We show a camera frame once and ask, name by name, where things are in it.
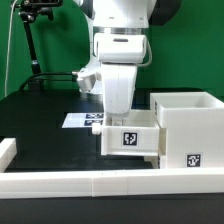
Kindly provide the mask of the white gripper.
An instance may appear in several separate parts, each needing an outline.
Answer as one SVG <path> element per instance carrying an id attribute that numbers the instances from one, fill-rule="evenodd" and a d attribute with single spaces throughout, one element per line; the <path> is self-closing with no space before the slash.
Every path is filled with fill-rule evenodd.
<path id="1" fill-rule="evenodd" d="M 104 112 L 110 117 L 127 117 L 131 109 L 137 66 L 101 64 Z"/>

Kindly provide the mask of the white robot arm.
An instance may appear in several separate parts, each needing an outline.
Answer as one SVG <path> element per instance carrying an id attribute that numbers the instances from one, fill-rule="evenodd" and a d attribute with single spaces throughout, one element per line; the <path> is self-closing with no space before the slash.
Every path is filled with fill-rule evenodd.
<path id="1" fill-rule="evenodd" d="M 123 118 L 131 109 L 137 71 L 152 62 L 145 32 L 163 26 L 182 0 L 73 0 L 88 26 L 89 62 L 78 72 L 83 92 L 103 95 L 104 113 Z"/>

